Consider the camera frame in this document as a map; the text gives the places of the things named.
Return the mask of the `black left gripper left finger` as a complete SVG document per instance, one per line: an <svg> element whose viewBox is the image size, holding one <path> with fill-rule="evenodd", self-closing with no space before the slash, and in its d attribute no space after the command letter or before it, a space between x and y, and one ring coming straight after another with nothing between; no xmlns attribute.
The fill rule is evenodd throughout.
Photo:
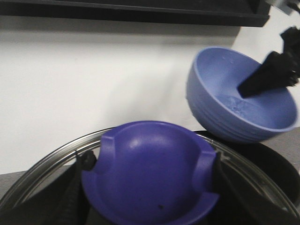
<svg viewBox="0 0 300 225"><path fill-rule="evenodd" d="M7 211L8 225L84 225L90 211L81 185L82 170L96 162L92 151L76 161L51 184Z"/></svg>

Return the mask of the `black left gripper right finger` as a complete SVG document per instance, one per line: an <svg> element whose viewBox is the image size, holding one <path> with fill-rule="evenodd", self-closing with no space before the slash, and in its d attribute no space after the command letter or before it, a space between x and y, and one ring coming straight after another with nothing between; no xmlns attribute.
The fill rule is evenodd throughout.
<svg viewBox="0 0 300 225"><path fill-rule="evenodd" d="M214 191L220 199L214 208L216 225L282 225L284 211L256 193L234 172L226 169L217 154Z"/></svg>

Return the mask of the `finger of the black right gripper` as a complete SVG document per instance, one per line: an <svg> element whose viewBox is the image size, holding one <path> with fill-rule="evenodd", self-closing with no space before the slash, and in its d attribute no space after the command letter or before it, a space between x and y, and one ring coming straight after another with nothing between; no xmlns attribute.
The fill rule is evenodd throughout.
<svg viewBox="0 0 300 225"><path fill-rule="evenodd" d="M265 61L239 86L242 98L262 92L295 86L300 80L300 54L298 52L271 52Z"/></svg>

